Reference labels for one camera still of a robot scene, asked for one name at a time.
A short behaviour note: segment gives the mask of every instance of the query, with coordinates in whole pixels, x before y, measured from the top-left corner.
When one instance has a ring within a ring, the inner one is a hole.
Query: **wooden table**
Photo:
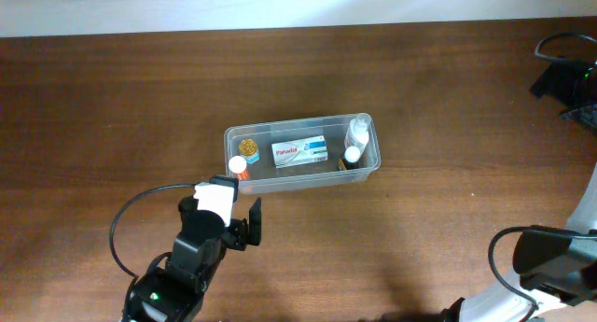
[[[262,195],[262,246],[230,251],[199,320],[356,321],[475,295],[494,281],[497,231],[563,226],[589,182],[597,138],[528,89],[547,66],[532,53],[541,38],[596,29],[586,18],[1,39],[0,320],[118,320],[130,278],[107,238],[125,201],[222,173],[230,126],[361,111],[382,167],[363,184]],[[140,273],[172,248],[189,193],[123,217],[126,265]],[[515,242],[498,246],[502,270]]]

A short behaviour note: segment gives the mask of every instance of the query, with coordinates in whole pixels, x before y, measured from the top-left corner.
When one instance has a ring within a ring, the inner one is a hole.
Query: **white wall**
[[[0,36],[597,15],[597,0],[0,0]]]

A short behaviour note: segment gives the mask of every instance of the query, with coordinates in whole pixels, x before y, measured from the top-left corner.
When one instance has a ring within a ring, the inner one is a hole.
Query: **plastic container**
[[[224,133],[224,160],[226,173],[229,159],[239,155],[239,144],[244,139],[257,142],[260,159],[249,165],[250,181],[240,182],[239,191],[244,194],[266,193],[334,186],[365,181],[369,174],[382,164],[382,157],[375,134],[373,120],[369,126],[369,142],[358,169],[338,171],[338,160],[344,152],[344,138],[356,114],[268,122],[257,125],[231,127]],[[273,163],[271,144],[323,135],[328,151],[327,161],[298,166],[276,168]]]

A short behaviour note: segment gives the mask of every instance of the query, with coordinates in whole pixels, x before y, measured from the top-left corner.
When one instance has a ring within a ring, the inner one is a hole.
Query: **white bottle cap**
[[[235,156],[228,161],[228,168],[234,174],[241,174],[246,169],[246,160],[242,156]]]
[[[350,163],[355,163],[361,158],[361,151],[358,150],[357,146],[350,146],[346,148],[344,158]]]
[[[359,113],[356,115],[356,120],[354,121],[354,131],[356,133],[364,133],[368,130],[370,123],[371,117],[367,113]]]

